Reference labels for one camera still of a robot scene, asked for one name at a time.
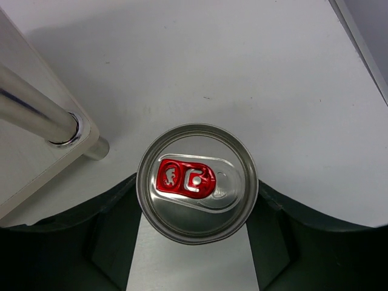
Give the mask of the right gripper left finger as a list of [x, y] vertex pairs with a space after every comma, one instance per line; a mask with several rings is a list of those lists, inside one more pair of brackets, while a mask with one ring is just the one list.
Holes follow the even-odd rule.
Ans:
[[1, 290], [126, 290], [141, 218], [135, 182], [1, 228]]

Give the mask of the silver energy drink can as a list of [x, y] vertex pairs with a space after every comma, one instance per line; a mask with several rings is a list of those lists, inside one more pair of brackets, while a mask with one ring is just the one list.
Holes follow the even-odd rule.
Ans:
[[184, 124], [156, 138], [139, 163], [136, 194], [150, 225], [186, 245], [221, 241], [251, 214], [259, 190], [255, 162], [230, 132]]

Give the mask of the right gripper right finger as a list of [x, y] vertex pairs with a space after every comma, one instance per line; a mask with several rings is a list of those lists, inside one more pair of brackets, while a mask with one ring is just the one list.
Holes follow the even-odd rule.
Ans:
[[246, 226], [260, 290], [387, 290], [387, 226], [334, 218], [263, 182]]

